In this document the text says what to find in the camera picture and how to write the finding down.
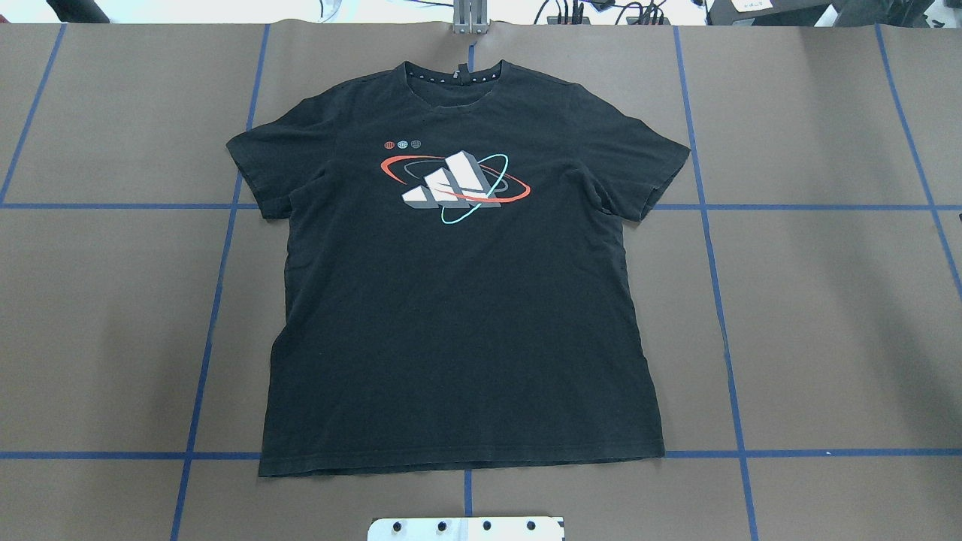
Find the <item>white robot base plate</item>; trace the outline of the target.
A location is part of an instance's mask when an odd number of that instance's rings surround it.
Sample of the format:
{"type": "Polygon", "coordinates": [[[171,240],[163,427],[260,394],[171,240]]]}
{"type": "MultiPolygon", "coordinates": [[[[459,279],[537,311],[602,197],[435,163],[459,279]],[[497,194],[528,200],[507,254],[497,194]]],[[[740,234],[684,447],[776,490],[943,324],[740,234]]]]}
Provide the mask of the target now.
{"type": "Polygon", "coordinates": [[[383,518],[368,540],[566,540],[564,519],[549,516],[383,518]]]}

